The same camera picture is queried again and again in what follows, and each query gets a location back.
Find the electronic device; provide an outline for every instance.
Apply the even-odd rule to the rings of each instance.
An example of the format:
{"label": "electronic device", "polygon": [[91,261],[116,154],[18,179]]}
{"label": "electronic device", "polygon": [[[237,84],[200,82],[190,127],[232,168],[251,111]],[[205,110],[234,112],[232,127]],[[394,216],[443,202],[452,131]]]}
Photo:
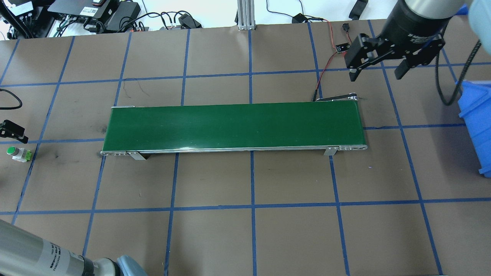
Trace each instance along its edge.
{"label": "electronic device", "polygon": [[[53,15],[48,12],[48,5],[39,5],[40,3],[49,3],[49,2],[40,2],[40,1],[23,1],[17,2],[18,6],[14,8],[9,8],[9,10],[13,13],[13,15],[20,21],[22,24],[28,28],[34,38],[42,38],[48,36],[50,33],[51,27],[55,22]],[[11,31],[7,33],[7,37],[9,39],[17,39],[16,31]]]}
{"label": "electronic device", "polygon": [[[105,32],[118,32],[121,27],[125,26],[128,21],[134,20],[138,17],[141,8],[137,2],[122,1],[118,5],[118,9],[112,14],[111,18],[106,24]],[[126,31],[130,26],[127,26],[122,31]]]}
{"label": "electronic device", "polygon": [[55,14],[57,20],[63,20],[67,15],[76,17],[78,23],[85,23],[89,19],[89,25],[97,22],[103,24],[116,11],[119,0],[105,0],[102,5],[93,5],[93,0],[56,0],[48,9]]}

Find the power adapter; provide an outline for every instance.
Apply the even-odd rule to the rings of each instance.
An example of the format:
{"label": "power adapter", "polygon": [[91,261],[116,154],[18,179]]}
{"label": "power adapter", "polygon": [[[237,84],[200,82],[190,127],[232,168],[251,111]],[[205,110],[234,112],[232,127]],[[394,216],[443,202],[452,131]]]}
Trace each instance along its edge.
{"label": "power adapter", "polygon": [[303,14],[299,13],[296,16],[292,17],[292,23],[304,23],[307,22],[308,18],[306,18]]}
{"label": "power adapter", "polygon": [[[123,26],[127,25],[126,21],[134,20],[140,13],[140,5],[137,2],[121,1],[119,2],[118,9],[113,13],[108,20],[106,30],[104,32],[118,32]],[[130,28],[130,25],[126,26],[122,31],[126,31]]]}
{"label": "power adapter", "polygon": [[179,17],[179,24],[181,24],[181,29],[202,28],[201,23],[194,20],[194,18],[188,14],[183,14]]}

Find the blue painter's tape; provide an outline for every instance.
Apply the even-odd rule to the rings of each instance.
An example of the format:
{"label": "blue painter's tape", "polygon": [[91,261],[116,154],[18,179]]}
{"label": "blue painter's tape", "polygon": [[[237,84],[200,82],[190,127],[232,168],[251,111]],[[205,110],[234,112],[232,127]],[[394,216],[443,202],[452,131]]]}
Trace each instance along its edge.
{"label": "blue painter's tape", "polygon": [[249,103],[253,103],[252,97],[252,33],[251,30],[248,30],[247,34],[248,45],[249,45]]}
{"label": "blue painter's tape", "polygon": [[177,171],[179,165],[179,153],[174,160],[174,178],[172,179],[172,194],[170,197],[169,226],[167,228],[167,243],[165,245],[164,276],[169,275],[170,242],[172,236],[172,222],[174,220],[174,203],[176,200]]}
{"label": "blue painter's tape", "polygon": [[[307,22],[308,34],[310,36],[310,44],[312,45],[312,53],[314,54],[314,64],[315,64],[315,73],[317,75],[317,81],[319,81],[319,63],[317,62],[317,53],[315,52],[315,43],[314,43],[314,35],[312,34],[312,27],[310,26],[310,22]],[[319,84],[319,98],[324,98],[322,95],[322,85]]]}
{"label": "blue painter's tape", "polygon": [[5,75],[7,74],[8,67],[10,66],[10,63],[12,62],[12,59],[14,58],[15,51],[17,50],[17,46],[19,45],[20,41],[21,41],[20,39],[17,39],[17,42],[15,43],[14,49],[12,50],[12,53],[10,54],[10,58],[8,59],[7,65],[5,66],[5,70],[3,71],[3,74],[1,75],[0,84],[3,82],[3,79],[5,78]]}
{"label": "blue painter's tape", "polygon": [[254,180],[254,152],[250,152],[250,202],[251,202],[251,228],[252,228],[252,275],[257,276],[256,254],[256,192]]}
{"label": "blue painter's tape", "polygon": [[[370,30],[372,31],[372,34],[373,34],[373,28],[372,28],[372,24],[371,24],[370,20],[368,20],[368,25],[370,26]],[[389,92],[390,100],[391,100],[392,105],[394,107],[394,112],[396,113],[397,123],[398,123],[399,128],[400,128],[400,131],[401,131],[401,137],[402,137],[402,140],[403,140],[404,149],[406,151],[406,155],[407,155],[407,158],[408,158],[409,167],[411,169],[411,174],[412,174],[412,178],[413,178],[413,181],[414,181],[414,186],[416,188],[416,193],[418,194],[418,200],[419,200],[419,203],[420,203],[420,206],[421,206],[421,212],[423,214],[423,219],[425,221],[426,230],[428,232],[428,238],[430,240],[430,245],[432,247],[433,256],[435,258],[436,267],[438,269],[438,273],[440,275],[443,275],[442,268],[441,268],[441,263],[440,263],[440,259],[438,257],[438,252],[436,251],[435,241],[433,239],[433,234],[432,234],[432,231],[431,231],[430,223],[429,223],[429,220],[428,220],[428,216],[426,214],[426,208],[425,208],[425,205],[424,205],[424,202],[423,202],[423,197],[422,197],[421,190],[419,188],[419,183],[418,183],[418,180],[417,180],[417,177],[416,177],[416,171],[415,171],[414,165],[412,163],[411,153],[409,152],[408,142],[406,140],[406,135],[404,134],[404,128],[402,126],[401,119],[399,117],[399,112],[397,111],[397,105],[396,105],[396,102],[395,102],[395,99],[394,99],[394,95],[392,93],[392,88],[390,87],[390,82],[389,82],[389,79],[387,77],[387,72],[385,70],[385,67],[384,67],[383,62],[381,62],[381,66],[382,66],[383,76],[385,78],[385,83],[387,85],[387,90]]]}
{"label": "blue painter's tape", "polygon": [[114,98],[114,104],[113,106],[118,105],[118,99],[119,99],[119,92],[121,92],[121,83],[123,82],[123,76],[124,76],[124,69],[126,68],[126,60],[128,59],[128,52],[130,51],[130,44],[131,44],[131,36],[132,32],[128,35],[128,42],[126,44],[126,51],[124,54],[124,59],[123,59],[123,66],[121,66],[121,73],[119,74],[119,79],[118,79],[118,89],[116,90],[116,97]]}
{"label": "blue painter's tape", "polygon": [[187,75],[187,71],[188,71],[188,55],[189,55],[190,35],[191,35],[191,29],[188,29],[188,36],[186,39],[186,52],[184,55],[183,87],[182,87],[182,91],[181,91],[181,105],[182,106],[184,105],[184,95],[186,92],[186,77],[187,77],[186,75]]}
{"label": "blue painter's tape", "polygon": [[348,262],[348,251],[346,249],[346,239],[344,236],[344,227],[343,227],[343,218],[341,216],[341,205],[339,202],[339,194],[337,190],[337,183],[336,183],[336,173],[334,170],[334,159],[332,156],[329,156],[329,165],[331,168],[331,178],[332,178],[332,187],[334,189],[334,199],[336,200],[336,212],[337,212],[337,217],[338,217],[338,224],[339,224],[339,235],[341,238],[341,249],[343,250],[343,259],[344,259],[344,268],[346,270],[346,275],[350,276],[350,265]]}
{"label": "blue painter's tape", "polygon": [[46,131],[46,126],[48,125],[48,120],[50,119],[51,111],[53,110],[53,105],[55,104],[56,95],[58,94],[58,90],[60,87],[59,82],[61,81],[61,78],[63,77],[63,74],[65,73],[66,65],[68,63],[68,59],[70,58],[70,54],[72,52],[74,42],[75,42],[75,37],[72,37],[72,41],[70,43],[70,47],[68,48],[68,53],[67,53],[66,58],[65,58],[65,63],[63,64],[63,67],[62,67],[61,73],[60,73],[60,77],[58,79],[58,85],[56,86],[55,92],[53,93],[53,97],[51,98],[50,107],[48,108],[48,113],[46,114],[46,119],[44,120],[43,128],[41,129],[41,134],[39,135],[39,140],[38,140],[38,143],[36,145],[36,149],[34,151],[34,154],[32,155],[32,159],[31,159],[31,162],[29,165],[29,170],[27,171],[26,180],[24,181],[24,185],[22,186],[21,196],[19,198],[19,201],[17,202],[17,208],[15,211],[14,217],[12,219],[12,224],[15,224],[15,221],[17,220],[17,216],[19,214],[19,211],[20,211],[20,208],[22,205],[22,201],[24,200],[24,195],[26,194],[27,186],[29,184],[29,179],[30,179],[30,176],[32,173],[32,168],[34,167],[37,153],[38,153],[39,147],[41,145],[40,141],[43,139],[44,132]]}
{"label": "blue painter's tape", "polygon": [[89,224],[87,226],[87,233],[85,235],[85,242],[83,244],[82,255],[85,256],[87,254],[87,248],[89,245],[90,232],[92,231],[92,223],[94,221],[94,210],[97,205],[97,198],[99,197],[99,189],[101,188],[102,174],[104,171],[104,164],[106,163],[106,157],[103,156],[101,160],[101,166],[99,168],[99,175],[97,177],[97,184],[94,192],[94,200],[92,201],[92,209],[90,212]]}
{"label": "blue painter's tape", "polygon": [[464,127],[465,124],[433,124],[433,125],[406,125],[402,126],[404,129],[411,128],[452,128],[452,127]]}

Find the blue plastic bin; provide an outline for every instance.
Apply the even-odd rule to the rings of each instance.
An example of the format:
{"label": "blue plastic bin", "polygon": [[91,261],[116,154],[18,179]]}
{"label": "blue plastic bin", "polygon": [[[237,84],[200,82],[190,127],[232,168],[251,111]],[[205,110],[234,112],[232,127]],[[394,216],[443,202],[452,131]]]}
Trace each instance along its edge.
{"label": "blue plastic bin", "polygon": [[479,170],[491,177],[491,81],[462,83],[464,92],[459,100],[460,118],[467,125],[470,138],[481,162]]}

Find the conveyor belt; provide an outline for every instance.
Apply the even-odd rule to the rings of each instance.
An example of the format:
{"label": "conveyor belt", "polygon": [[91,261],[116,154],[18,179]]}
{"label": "conveyor belt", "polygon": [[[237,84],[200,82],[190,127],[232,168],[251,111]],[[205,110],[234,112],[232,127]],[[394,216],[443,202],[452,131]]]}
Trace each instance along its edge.
{"label": "conveyor belt", "polygon": [[356,100],[116,107],[103,155],[246,150],[366,149]]}

